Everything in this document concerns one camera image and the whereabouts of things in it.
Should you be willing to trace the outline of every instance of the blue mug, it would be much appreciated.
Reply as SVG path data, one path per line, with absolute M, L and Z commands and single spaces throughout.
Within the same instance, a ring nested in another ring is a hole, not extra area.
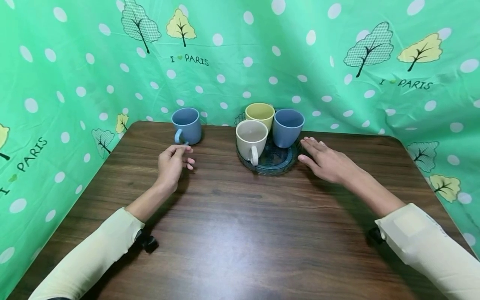
M 194 108 L 180 108 L 172 115 L 172 123 L 177 129 L 175 143 L 193 145 L 202 138 L 200 113 Z
M 300 135 L 305 117 L 294 109 L 279 109 L 273 118 L 273 141 L 279 148 L 293 145 Z

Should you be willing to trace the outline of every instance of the mug rim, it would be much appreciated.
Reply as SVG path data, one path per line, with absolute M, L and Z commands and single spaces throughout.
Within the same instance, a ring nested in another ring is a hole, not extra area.
M 266 134 L 263 138 L 261 138 L 260 140 L 258 141 L 255 141 L 255 142 L 248 142 L 248 141 L 245 141 L 244 139 L 242 139 L 240 136 L 239 136 L 239 127 L 242 123 L 247 123 L 247 122 L 258 122 L 260 124 L 263 125 L 263 127 L 265 128 L 265 131 L 266 131 Z M 247 143 L 247 144 L 256 144 L 256 143 L 259 143 L 259 142 L 262 142 L 263 140 L 265 140 L 268 136 L 268 127 L 267 125 L 263 124 L 262 122 L 260 121 L 257 121 L 257 120 L 243 120 L 242 122 L 240 122 L 237 127 L 235 128 L 235 135 L 244 143 Z
M 277 119 L 276 119 L 276 115 L 277 113 L 281 112 L 281 111 L 285 111 L 285 110 L 291 110 L 291 111 L 294 111 L 296 113 L 298 113 L 302 118 L 303 118 L 303 121 L 302 123 L 299 125 L 299 126 L 295 126 L 295 127 L 290 127 L 290 126 L 286 126 L 286 125 L 283 125 L 282 123 L 280 123 Z M 304 124 L 305 124 L 305 117 L 302 113 L 300 113 L 299 111 L 297 111 L 296 109 L 292 109 L 292 108 L 282 108 L 282 109 L 279 109 L 275 112 L 275 115 L 274 115 L 274 120 L 275 122 L 277 122 L 279 125 L 282 125 L 283 127 L 285 128 L 289 128 L 289 129 L 295 129 L 295 128 L 299 128 L 299 127 L 302 127 Z
M 173 117 L 175 116 L 175 114 L 181 110 L 184 110 L 184 109 L 193 109 L 196 113 L 197 113 L 197 118 L 195 118 L 195 120 L 191 123 L 188 123 L 188 124 L 184 124 L 184 125 L 180 125 L 176 122 L 173 121 Z M 172 117 L 170 118 L 170 120 L 172 121 L 173 124 L 177 125 L 177 126 L 188 126 L 188 125 L 192 125 L 193 123 L 197 122 L 197 120 L 200 118 L 200 112 L 198 112 L 198 110 L 194 109 L 194 108 L 191 108 L 191 107 L 187 107 L 187 108 L 180 108 L 180 109 L 177 109 L 173 114 L 172 114 Z
M 265 104 L 267 106 L 269 106 L 272 110 L 273 110 L 273 115 L 271 115 L 270 117 L 266 118 L 266 119 L 257 119 L 257 118 L 254 118 L 252 117 L 251 115 L 248 114 L 247 110 L 250 106 L 254 105 L 254 104 Z M 255 102 L 255 103 L 250 103 L 246 108 L 245 108 L 245 115 L 248 116 L 249 118 L 252 118 L 253 120 L 259 120 L 259 121 L 266 121 L 270 118 L 273 118 L 275 116 L 275 108 L 273 106 L 271 106 L 270 104 L 268 103 L 264 103 L 264 102 Z

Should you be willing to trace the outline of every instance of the left hand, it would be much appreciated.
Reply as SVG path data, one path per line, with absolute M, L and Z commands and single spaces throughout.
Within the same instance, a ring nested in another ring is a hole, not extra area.
M 177 190 L 183 168 L 193 170 L 195 160 L 187 156 L 193 149 L 187 145 L 172 145 L 158 156 L 158 179 L 155 185 L 161 186 L 169 193 Z

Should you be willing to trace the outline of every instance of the hand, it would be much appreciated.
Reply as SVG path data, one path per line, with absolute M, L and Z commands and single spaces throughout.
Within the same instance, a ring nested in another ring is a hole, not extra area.
M 345 185 L 352 176 L 365 172 L 345 154 L 328 148 L 325 143 L 317 142 L 312 137 L 304 137 L 300 143 L 310 153 L 313 160 L 308 156 L 299 155 L 299 161 L 307 165 L 317 177 L 323 180 Z
M 190 153 L 193 153 L 193 149 L 187 145 L 172 145 L 162 152 L 158 156 L 158 179 L 155 185 L 169 193 L 175 192 L 182 169 L 193 170 L 195 160 L 186 156 Z

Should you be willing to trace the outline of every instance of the mug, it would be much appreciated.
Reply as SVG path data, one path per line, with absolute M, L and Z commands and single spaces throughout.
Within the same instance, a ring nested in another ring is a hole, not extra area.
M 262 155 L 267 141 L 267 126 L 257 120 L 245 120 L 237 125 L 235 133 L 240 155 L 257 166 L 258 157 Z
M 305 123 L 304 116 L 294 109 L 279 109 L 275 113 L 273 141 L 279 148 L 293 145 Z
M 202 125 L 200 124 L 200 113 L 196 109 L 180 108 L 173 113 L 172 123 L 177 129 L 175 143 L 193 145 L 200 141 Z
M 272 128 L 275 109 L 270 104 L 252 103 L 245 109 L 245 118 L 247 120 L 257 120 L 267 126 L 268 131 Z

